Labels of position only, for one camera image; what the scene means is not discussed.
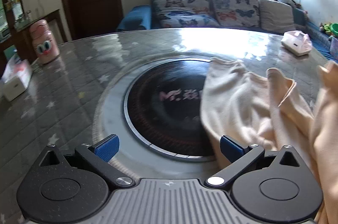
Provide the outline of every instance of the beige cloth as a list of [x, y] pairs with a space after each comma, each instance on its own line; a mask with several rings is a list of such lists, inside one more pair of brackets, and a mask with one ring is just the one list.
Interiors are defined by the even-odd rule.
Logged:
[[229, 165], [219, 147], [225, 134], [268, 150], [295, 147], [324, 192], [326, 207], [317, 215], [320, 224], [338, 223], [338, 168], [332, 170], [334, 163], [338, 166], [338, 66], [331, 62], [329, 68], [321, 68], [326, 88], [318, 95], [316, 118], [294, 80], [275, 68], [266, 71], [267, 78], [261, 77], [240, 60], [211, 59], [201, 104], [202, 124], [220, 168]]

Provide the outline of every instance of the pink thermos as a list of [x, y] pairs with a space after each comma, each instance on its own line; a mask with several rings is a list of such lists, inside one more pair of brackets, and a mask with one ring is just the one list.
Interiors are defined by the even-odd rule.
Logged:
[[46, 20], [39, 20], [32, 24], [29, 32], [33, 39], [35, 53], [42, 64], [47, 64], [60, 54], [55, 38], [49, 30]]

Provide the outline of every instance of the wooden cabinet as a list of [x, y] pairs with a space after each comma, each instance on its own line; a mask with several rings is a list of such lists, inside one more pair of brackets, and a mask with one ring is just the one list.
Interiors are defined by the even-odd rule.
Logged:
[[[60, 10], [55, 10], [52, 13], [37, 19], [36, 21], [41, 19], [45, 19], [48, 23], [55, 20], [59, 27], [63, 42], [67, 42], [65, 30], [62, 26], [60, 18]], [[37, 55], [32, 45], [33, 39], [31, 38], [29, 32], [29, 28], [34, 22], [28, 24], [19, 32], [12, 33], [12, 36], [9, 39], [3, 43], [0, 43], [0, 77], [2, 76], [7, 63], [7, 59], [3, 51], [12, 45], [15, 45], [16, 49], [18, 50], [18, 55], [21, 59], [27, 59], [30, 63], [33, 63], [37, 59]]]

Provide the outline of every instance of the white box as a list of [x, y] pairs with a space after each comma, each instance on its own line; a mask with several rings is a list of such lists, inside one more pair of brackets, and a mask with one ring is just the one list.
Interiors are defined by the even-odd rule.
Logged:
[[28, 88], [33, 72], [27, 60], [14, 65], [11, 65], [11, 60], [2, 77], [2, 92], [8, 101], [12, 101]]

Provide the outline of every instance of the gray ribbed plate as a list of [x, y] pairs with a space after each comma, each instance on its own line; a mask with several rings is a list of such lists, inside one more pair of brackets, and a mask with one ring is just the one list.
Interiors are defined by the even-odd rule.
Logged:
[[221, 190], [197, 179], [141, 179], [116, 190], [97, 215], [81, 224], [259, 224], [237, 211]]

